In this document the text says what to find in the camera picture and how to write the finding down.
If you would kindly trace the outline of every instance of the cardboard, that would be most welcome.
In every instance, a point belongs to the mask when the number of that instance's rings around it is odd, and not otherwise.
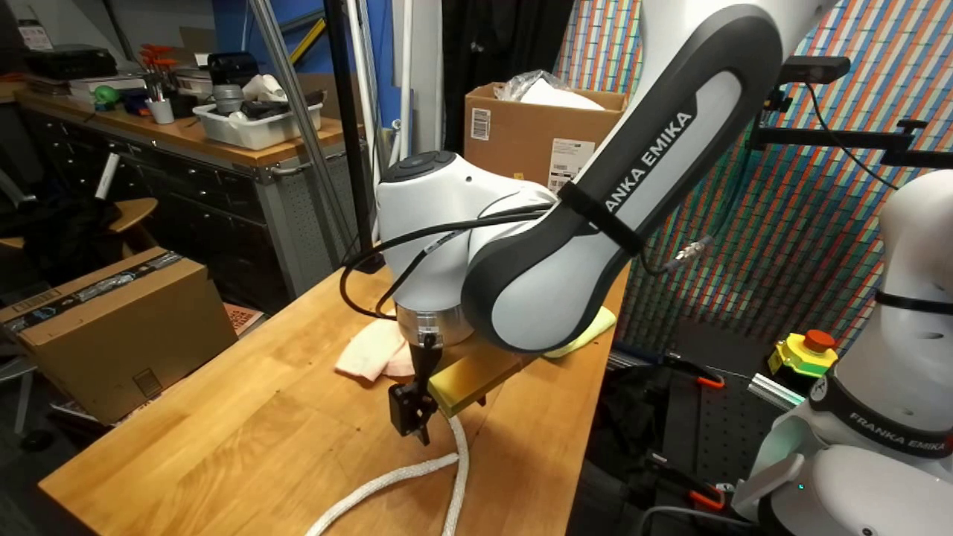
[[[624,93],[582,93],[604,111],[539,108],[497,97],[485,83],[466,97],[466,159],[501,175],[558,190],[597,151],[626,111]]]
[[[236,342],[205,269],[160,246],[0,310],[0,330],[98,424],[120,424]]]

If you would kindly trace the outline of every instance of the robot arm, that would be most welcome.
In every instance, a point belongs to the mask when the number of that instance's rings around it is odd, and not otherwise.
[[[653,226],[756,115],[784,59],[830,4],[646,0],[646,68],[621,126],[539,220],[481,239],[481,249],[458,240],[421,261],[397,293],[414,330],[434,330],[434,316],[461,306],[467,325],[503,349],[548,352],[576,340]],[[515,187],[458,159],[418,156],[378,187],[382,236],[475,217],[494,202],[491,190]],[[414,260],[385,257],[394,270]]]
[[[734,498],[744,517],[835,536],[953,523],[953,173],[898,190],[881,231],[878,306],[763,441]]]

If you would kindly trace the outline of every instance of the metal pole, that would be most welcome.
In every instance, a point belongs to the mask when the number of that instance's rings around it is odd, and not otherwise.
[[[263,33],[265,48],[268,48],[272,62],[275,62],[275,72],[277,72],[277,78],[281,78],[281,83],[284,83],[284,90],[290,96],[290,108],[293,108],[293,112],[299,118],[299,129],[300,129],[300,141],[305,141],[305,151],[308,151],[308,166],[305,166],[308,170],[308,194],[309,194],[312,206],[318,209],[318,217],[332,220],[338,226],[338,231],[341,231],[341,243],[345,243],[345,239],[348,239],[345,215],[342,215],[341,199],[333,194],[327,160],[324,160],[315,126],[309,123],[305,90],[300,90],[299,72],[296,72],[296,65],[290,59],[290,48],[286,48],[286,39],[284,39],[284,33],[277,27],[272,0],[247,0],[247,5],[250,5],[253,19],[259,23],[259,33]],[[327,249],[327,260],[333,264],[341,264],[341,254],[338,254],[333,240],[327,240],[324,249]]]
[[[324,0],[324,20],[327,20],[327,41],[332,41],[332,62],[333,62],[333,83],[341,100],[341,118],[348,150],[348,173],[355,190],[355,215],[357,215],[357,240],[361,254],[373,249],[373,190],[366,181],[366,166],[361,159],[361,138],[357,138],[357,115],[355,115],[355,86],[351,86],[351,62],[348,62],[348,39],[345,39],[345,19],[341,0]],[[382,260],[366,261],[361,270],[376,270]]]
[[[369,29],[366,29],[366,4],[363,0],[345,0],[345,4],[348,4],[355,68],[357,68],[357,97],[361,97],[361,115],[363,115],[369,179],[373,179],[373,184],[378,184],[382,173],[385,173],[382,111],[378,111],[378,83],[376,83],[376,72],[373,72],[376,59],[373,59]]]
[[[412,90],[412,48],[414,48],[414,4],[403,4],[403,50],[400,50],[400,160],[414,151],[412,129],[414,129],[414,90]]]

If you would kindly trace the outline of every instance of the wooden table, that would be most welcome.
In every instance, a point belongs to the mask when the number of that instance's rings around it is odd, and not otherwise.
[[[388,281],[355,273],[355,298],[376,303]],[[327,278],[43,488],[95,532],[308,532],[366,479],[454,450],[442,416],[431,447],[400,438],[388,385],[333,373],[363,325]],[[461,412],[475,456],[461,536],[567,532],[612,340],[603,334],[561,362],[536,361],[491,391],[485,409]],[[406,483],[332,532],[442,532],[449,488],[454,471]]]
[[[23,78],[20,74],[0,74],[0,105],[14,105],[17,93],[23,90]]]

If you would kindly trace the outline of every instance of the floor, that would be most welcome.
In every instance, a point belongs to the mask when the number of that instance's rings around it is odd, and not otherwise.
[[[44,290],[20,254],[0,246],[0,303]],[[14,355],[0,340],[0,367]],[[83,529],[70,513],[38,492],[38,479],[77,452],[70,428],[52,419],[55,391],[35,376],[26,431],[14,434],[20,382],[0,382],[0,532],[4,536],[76,536]]]
[[[0,532],[4,536],[76,536],[83,529],[70,513],[38,492],[38,479],[58,471],[77,447],[47,419],[52,386],[32,382],[26,441],[13,431],[17,382],[0,385]]]

